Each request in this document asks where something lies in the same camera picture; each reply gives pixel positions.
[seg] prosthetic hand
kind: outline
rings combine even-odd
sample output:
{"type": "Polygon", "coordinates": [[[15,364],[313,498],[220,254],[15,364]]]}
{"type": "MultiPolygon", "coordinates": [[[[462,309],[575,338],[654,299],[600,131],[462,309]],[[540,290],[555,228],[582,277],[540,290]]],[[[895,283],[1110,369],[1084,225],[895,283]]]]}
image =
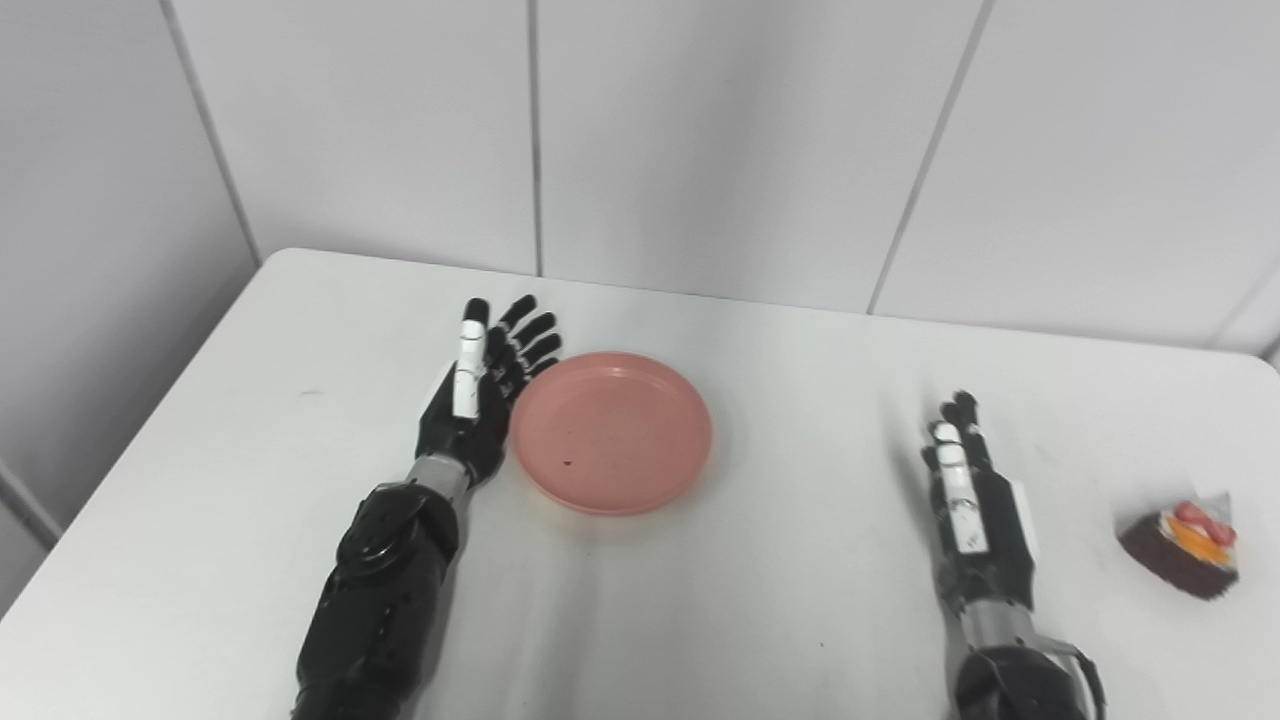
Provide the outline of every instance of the prosthetic hand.
{"type": "Polygon", "coordinates": [[[394,720],[413,692],[436,596],[458,551],[458,501],[503,459],[511,409],[556,363],[545,313],[516,301],[493,328],[467,304],[458,361],[419,421],[413,466],[356,509],[298,656],[293,720],[394,720]]]}
{"type": "Polygon", "coordinates": [[[942,538],[938,591],[969,643],[955,684],[960,717],[1103,720],[1106,700],[1093,662],[1074,646],[1036,633],[1025,502],[991,466],[977,401],[957,392],[942,418],[929,428],[933,445],[922,455],[932,471],[929,501],[942,538]]]}

